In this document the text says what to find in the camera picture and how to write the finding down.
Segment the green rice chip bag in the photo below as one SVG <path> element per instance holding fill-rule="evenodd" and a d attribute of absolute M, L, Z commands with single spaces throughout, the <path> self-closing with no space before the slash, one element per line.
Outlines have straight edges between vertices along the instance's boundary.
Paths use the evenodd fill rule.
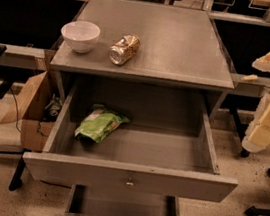
<path fill-rule="evenodd" d="M 105 105 L 94 104 L 92 113 L 86 116 L 75 130 L 77 140 L 89 138 L 95 143 L 101 143 L 109 134 L 115 131 L 120 124 L 127 124 L 130 119 L 124 114 L 113 111 Z"/>

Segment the grey cabinet with counter top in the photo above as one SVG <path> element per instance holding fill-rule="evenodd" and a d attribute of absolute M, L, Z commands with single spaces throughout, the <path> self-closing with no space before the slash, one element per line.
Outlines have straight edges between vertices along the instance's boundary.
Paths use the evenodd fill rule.
<path fill-rule="evenodd" d="M 78 53 L 62 44 L 51 61 L 61 100 L 89 108 L 103 104 L 131 117 L 179 123 L 215 116 L 232 77 L 217 34 L 204 11 L 133 0 L 90 0 L 79 16 L 96 24 L 97 45 Z M 110 47 L 136 35 L 137 53 L 121 65 Z"/>

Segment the open grey top drawer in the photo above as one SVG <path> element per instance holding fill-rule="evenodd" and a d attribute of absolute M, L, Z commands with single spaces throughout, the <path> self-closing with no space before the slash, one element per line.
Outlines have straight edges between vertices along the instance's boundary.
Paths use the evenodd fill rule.
<path fill-rule="evenodd" d="M 130 122 L 101 143 L 83 143 L 74 134 L 92 107 L 64 103 L 44 150 L 23 157 L 35 179 L 213 202 L 238 185 L 220 173 L 210 121 L 125 115 Z M 128 180 L 133 189 L 126 188 Z"/>

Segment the open grey drawer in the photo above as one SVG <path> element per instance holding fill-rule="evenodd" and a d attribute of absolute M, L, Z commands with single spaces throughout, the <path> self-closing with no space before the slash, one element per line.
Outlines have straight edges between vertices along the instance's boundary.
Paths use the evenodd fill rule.
<path fill-rule="evenodd" d="M 180 216 L 178 198 L 73 185 L 65 213 L 54 216 Z"/>
<path fill-rule="evenodd" d="M 23 157 L 35 179 L 213 202 L 238 185 L 220 173 L 210 121 L 125 115 L 130 122 L 101 143 L 83 143 L 74 134 L 92 107 L 64 103 L 44 150 Z M 128 180 L 133 189 L 126 188 Z"/>

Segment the brass drawer knob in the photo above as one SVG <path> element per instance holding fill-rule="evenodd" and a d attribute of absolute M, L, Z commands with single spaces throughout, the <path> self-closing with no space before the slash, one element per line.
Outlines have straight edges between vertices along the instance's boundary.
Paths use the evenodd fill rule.
<path fill-rule="evenodd" d="M 127 189 L 133 189 L 135 184 L 133 183 L 132 180 L 128 180 L 127 182 L 125 182 L 125 186 Z"/>

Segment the open grey lower drawer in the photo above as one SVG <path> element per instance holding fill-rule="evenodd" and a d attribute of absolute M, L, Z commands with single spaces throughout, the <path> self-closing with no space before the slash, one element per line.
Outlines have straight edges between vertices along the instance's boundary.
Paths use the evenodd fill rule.
<path fill-rule="evenodd" d="M 73 185 L 65 213 L 54 216 L 180 216 L 178 198 Z"/>

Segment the small yellow foam scrap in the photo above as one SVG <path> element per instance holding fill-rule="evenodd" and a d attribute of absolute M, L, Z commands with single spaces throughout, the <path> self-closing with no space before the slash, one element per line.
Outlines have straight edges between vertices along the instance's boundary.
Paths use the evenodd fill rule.
<path fill-rule="evenodd" d="M 254 81 L 257 80 L 258 76 L 256 76 L 256 74 L 252 74 L 252 75 L 246 75 L 244 77 L 241 77 L 242 81 Z"/>

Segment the crushed gold soda can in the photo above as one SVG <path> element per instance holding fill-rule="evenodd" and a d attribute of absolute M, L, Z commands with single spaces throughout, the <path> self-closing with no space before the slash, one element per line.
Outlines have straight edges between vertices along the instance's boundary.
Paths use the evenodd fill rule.
<path fill-rule="evenodd" d="M 137 53 L 140 40 L 136 35 L 126 35 L 109 48 L 109 58 L 115 65 L 123 65 Z"/>

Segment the white ceramic bowl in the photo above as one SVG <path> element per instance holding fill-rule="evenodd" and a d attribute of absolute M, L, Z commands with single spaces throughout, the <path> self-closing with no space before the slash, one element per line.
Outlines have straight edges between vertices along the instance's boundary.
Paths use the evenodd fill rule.
<path fill-rule="evenodd" d="M 61 34 L 67 45 L 75 52 L 87 53 L 97 45 L 101 31 L 94 23 L 74 21 L 65 24 Z"/>

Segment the crumpled can in box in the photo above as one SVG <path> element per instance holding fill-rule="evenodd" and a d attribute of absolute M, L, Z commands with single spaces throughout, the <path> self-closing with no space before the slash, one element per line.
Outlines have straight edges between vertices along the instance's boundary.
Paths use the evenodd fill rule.
<path fill-rule="evenodd" d="M 61 112 L 63 103 L 61 101 L 61 98 L 59 98 L 56 95 L 53 95 L 51 100 L 49 101 L 48 105 L 45 106 L 43 121 L 56 121 L 59 113 Z"/>

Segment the brown cardboard box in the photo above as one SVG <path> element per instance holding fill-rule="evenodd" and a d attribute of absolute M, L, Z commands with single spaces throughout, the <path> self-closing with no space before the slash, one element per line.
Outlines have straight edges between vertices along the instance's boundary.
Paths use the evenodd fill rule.
<path fill-rule="evenodd" d="M 44 121 L 45 107 L 52 99 L 52 86 L 46 72 L 29 77 L 0 123 L 10 124 L 21 120 L 21 147 L 43 151 L 53 122 Z"/>

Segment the black table leg left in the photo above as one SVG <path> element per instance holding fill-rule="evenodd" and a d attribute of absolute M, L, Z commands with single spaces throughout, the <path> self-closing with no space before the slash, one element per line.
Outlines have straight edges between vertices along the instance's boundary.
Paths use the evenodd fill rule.
<path fill-rule="evenodd" d="M 25 170 L 25 161 L 23 159 L 24 153 L 27 152 L 27 149 L 22 148 L 21 146 L 14 146 L 14 145 L 0 145 L 0 155 L 19 155 L 19 162 L 17 163 L 16 170 L 14 172 L 14 176 L 11 179 L 11 183 L 9 184 L 9 190 L 15 191 L 19 189 L 23 184 L 21 177 L 23 171 Z"/>

